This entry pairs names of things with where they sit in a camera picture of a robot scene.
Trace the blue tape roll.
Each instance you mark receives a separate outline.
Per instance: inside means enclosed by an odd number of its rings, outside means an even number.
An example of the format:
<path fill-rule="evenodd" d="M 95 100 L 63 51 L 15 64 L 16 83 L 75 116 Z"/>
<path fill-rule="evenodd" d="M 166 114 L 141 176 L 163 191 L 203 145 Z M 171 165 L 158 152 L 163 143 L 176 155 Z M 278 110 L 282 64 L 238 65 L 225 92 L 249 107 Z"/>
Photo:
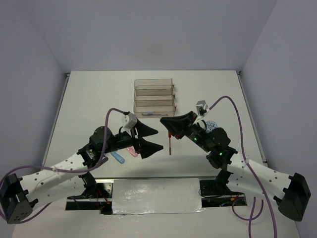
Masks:
<path fill-rule="evenodd" d="M 211 132 L 211 131 L 213 131 L 216 128 L 217 128 L 216 122 L 214 122 L 212 120 L 209 120 L 209 121 L 206 122 L 206 131 L 207 132 Z"/>

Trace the pink correction tape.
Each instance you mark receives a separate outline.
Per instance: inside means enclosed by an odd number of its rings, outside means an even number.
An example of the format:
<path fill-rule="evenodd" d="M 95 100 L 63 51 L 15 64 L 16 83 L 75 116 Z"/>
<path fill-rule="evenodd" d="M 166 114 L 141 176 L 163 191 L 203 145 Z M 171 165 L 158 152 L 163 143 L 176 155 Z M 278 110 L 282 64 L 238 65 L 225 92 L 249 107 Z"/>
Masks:
<path fill-rule="evenodd" d="M 134 158 L 136 158 L 138 156 L 138 153 L 134 150 L 134 147 L 128 147 L 126 148 L 126 150 L 129 152 L 129 154 L 131 156 L 133 156 Z"/>

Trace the blue gel pen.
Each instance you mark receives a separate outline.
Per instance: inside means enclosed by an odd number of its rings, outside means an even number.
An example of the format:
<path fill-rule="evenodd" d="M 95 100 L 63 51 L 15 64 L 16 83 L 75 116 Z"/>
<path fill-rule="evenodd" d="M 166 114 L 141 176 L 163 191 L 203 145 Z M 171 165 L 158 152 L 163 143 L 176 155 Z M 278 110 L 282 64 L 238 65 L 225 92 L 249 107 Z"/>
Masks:
<path fill-rule="evenodd" d="M 141 113 L 143 117 L 165 117 L 168 114 L 155 114 L 155 113 Z"/>

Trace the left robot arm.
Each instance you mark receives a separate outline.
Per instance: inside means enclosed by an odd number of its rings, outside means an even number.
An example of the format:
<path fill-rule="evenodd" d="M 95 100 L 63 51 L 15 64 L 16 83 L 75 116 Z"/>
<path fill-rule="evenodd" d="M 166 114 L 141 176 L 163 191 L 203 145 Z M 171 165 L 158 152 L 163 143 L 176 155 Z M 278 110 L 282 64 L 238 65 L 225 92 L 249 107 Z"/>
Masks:
<path fill-rule="evenodd" d="M 146 141 L 146 136 L 158 133 L 140 121 L 128 123 L 128 128 L 113 134 L 106 126 L 98 127 L 88 144 L 69 158 L 50 167 L 39 166 L 38 172 L 18 177 L 17 167 L 0 181 L 0 215 L 8 224 L 21 224 L 33 219 L 33 211 L 65 197 L 93 197 L 98 189 L 91 171 L 108 161 L 107 154 L 128 147 L 145 159 L 161 151 L 163 146 Z"/>

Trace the red gel pen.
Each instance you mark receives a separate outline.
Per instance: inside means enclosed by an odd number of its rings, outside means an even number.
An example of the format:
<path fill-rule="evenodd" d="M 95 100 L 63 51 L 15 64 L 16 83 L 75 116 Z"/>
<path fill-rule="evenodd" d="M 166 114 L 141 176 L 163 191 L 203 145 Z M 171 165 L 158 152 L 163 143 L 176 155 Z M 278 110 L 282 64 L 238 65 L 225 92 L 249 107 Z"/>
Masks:
<path fill-rule="evenodd" d="M 168 152 L 169 152 L 169 155 L 172 155 L 171 137 L 172 137 L 172 135 L 171 135 L 171 132 L 169 131 L 169 132 L 168 132 L 168 143 L 169 143 L 169 145 L 168 145 Z"/>

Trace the blue correction tape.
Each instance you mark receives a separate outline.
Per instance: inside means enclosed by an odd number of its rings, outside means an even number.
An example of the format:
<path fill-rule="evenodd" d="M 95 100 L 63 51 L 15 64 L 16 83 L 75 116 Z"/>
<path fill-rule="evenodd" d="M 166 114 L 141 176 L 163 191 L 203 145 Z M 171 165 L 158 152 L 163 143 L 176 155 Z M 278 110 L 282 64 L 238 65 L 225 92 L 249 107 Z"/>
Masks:
<path fill-rule="evenodd" d="M 119 155 L 117 152 L 113 151 L 110 153 L 120 164 L 124 164 L 125 163 L 125 159 Z"/>

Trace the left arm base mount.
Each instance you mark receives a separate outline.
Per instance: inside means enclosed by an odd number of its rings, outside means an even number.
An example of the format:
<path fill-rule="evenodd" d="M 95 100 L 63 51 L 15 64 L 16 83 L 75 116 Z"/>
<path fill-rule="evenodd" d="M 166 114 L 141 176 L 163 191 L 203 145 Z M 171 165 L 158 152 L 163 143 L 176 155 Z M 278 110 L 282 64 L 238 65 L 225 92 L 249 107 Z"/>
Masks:
<path fill-rule="evenodd" d="M 112 215 L 112 193 L 114 180 L 99 179 L 94 192 L 68 197 L 66 211 L 97 211 L 102 215 Z"/>

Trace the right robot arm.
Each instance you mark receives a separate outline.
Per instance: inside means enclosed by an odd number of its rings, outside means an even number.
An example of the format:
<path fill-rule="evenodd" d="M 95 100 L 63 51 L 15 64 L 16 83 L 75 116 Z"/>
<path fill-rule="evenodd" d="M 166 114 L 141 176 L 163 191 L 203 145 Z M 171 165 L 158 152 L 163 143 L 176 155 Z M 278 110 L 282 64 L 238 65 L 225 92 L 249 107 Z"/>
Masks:
<path fill-rule="evenodd" d="M 243 158 L 241 153 L 230 147 L 231 140 L 223 128 L 208 132 L 197 123 L 197 117 L 194 112 L 189 112 L 183 116 L 163 117 L 160 123 L 176 139 L 186 136 L 207 152 L 208 162 L 220 170 L 215 179 L 219 193 L 234 191 L 267 199 L 285 217 L 302 221 L 311 197 L 303 175 L 280 173 Z"/>

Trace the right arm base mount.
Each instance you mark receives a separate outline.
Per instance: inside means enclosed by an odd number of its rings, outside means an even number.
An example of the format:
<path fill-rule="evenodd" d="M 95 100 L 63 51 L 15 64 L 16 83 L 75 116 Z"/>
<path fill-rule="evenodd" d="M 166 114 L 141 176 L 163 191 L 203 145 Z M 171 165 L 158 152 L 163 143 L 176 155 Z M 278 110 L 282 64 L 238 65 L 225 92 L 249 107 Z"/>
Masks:
<path fill-rule="evenodd" d="M 245 194 L 233 192 L 229 189 L 220 189 L 216 186 L 214 179 L 199 180 L 200 188 L 198 194 L 201 197 L 203 208 L 230 207 L 235 202 L 235 206 L 246 206 Z"/>

